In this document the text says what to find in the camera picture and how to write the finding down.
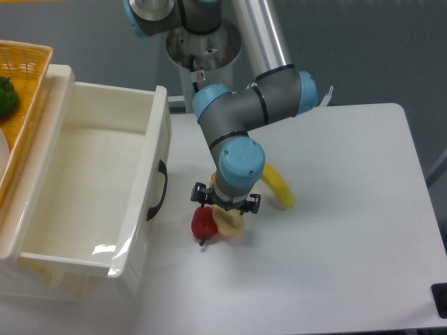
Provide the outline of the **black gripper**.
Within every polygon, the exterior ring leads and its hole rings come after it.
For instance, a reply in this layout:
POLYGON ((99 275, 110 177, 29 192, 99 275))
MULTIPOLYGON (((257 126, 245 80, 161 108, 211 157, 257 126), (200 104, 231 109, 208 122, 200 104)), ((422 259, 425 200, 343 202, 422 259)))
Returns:
POLYGON ((212 190, 203 183, 196 182, 191 191, 190 201, 199 203, 201 207, 215 204, 225 211, 236 209, 240 211, 240 215, 257 214, 261 205, 261 195, 252 193, 248 197, 234 198, 220 194, 218 190, 212 190))

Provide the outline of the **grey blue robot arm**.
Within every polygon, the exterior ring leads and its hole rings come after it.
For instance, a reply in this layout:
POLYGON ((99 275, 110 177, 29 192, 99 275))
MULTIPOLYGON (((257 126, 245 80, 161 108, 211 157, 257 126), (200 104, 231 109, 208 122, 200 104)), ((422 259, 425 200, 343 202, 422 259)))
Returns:
POLYGON ((197 183, 191 200, 226 211, 256 213, 252 193, 265 154, 249 132, 313 109, 316 83, 298 71, 272 1, 234 1, 236 22, 220 1, 125 1, 136 35, 167 33, 167 53, 182 72, 188 111, 196 115, 216 165, 211 186, 197 183))

